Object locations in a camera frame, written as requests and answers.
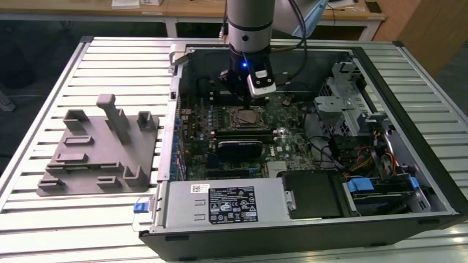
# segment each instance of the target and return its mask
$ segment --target cpu socket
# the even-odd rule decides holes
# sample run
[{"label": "cpu socket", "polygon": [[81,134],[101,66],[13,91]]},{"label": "cpu socket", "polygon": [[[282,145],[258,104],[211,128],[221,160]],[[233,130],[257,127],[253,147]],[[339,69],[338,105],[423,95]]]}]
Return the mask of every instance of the cpu socket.
[{"label": "cpu socket", "polygon": [[231,109],[231,128],[235,130],[269,129],[259,107]]}]

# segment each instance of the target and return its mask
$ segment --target power supply label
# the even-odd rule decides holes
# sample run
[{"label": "power supply label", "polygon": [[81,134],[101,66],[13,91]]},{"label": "power supply label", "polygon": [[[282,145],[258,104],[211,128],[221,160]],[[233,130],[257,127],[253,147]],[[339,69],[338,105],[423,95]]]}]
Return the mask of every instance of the power supply label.
[{"label": "power supply label", "polygon": [[210,189],[210,223],[258,222],[254,186]]}]

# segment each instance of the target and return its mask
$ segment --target blue latch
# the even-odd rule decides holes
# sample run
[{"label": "blue latch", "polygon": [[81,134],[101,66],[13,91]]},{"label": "blue latch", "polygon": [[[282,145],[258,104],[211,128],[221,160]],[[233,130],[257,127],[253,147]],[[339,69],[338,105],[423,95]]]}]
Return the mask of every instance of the blue latch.
[{"label": "blue latch", "polygon": [[350,192],[357,191],[371,191],[374,190],[374,185],[370,178],[355,178],[347,182]]},{"label": "blue latch", "polygon": [[418,181],[417,177],[410,177],[410,182],[411,182],[411,186],[413,186],[414,190],[417,190],[419,188],[419,181]]},{"label": "blue latch", "polygon": [[134,213],[142,214],[150,212],[150,202],[135,203]]}]

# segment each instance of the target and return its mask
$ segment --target motherboard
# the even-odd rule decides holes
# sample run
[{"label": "motherboard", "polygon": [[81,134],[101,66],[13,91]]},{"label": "motherboard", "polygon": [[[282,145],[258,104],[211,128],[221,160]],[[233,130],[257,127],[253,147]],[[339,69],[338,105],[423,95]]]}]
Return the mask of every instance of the motherboard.
[{"label": "motherboard", "polygon": [[277,170],[315,168],[305,102],[289,94],[249,108],[217,101],[215,96],[189,100],[194,107],[183,111],[187,180],[269,178]]}]

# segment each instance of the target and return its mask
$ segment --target floor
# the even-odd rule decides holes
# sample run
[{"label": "floor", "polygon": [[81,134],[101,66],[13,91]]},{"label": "floor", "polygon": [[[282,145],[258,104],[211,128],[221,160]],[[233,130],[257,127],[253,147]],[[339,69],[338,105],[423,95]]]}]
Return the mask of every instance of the floor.
[{"label": "floor", "polygon": [[[191,37],[218,36],[215,24],[181,24],[179,35]],[[14,112],[0,112],[0,175],[10,158],[29,131],[30,125],[53,90],[57,79],[69,62],[82,36],[154,36],[166,37],[162,23],[142,22],[46,22],[46,21],[0,21],[0,42],[14,41],[19,46],[35,74],[35,82],[22,89],[2,88],[18,105]],[[468,45],[461,50],[437,80],[468,114],[466,103],[468,94]]]}]

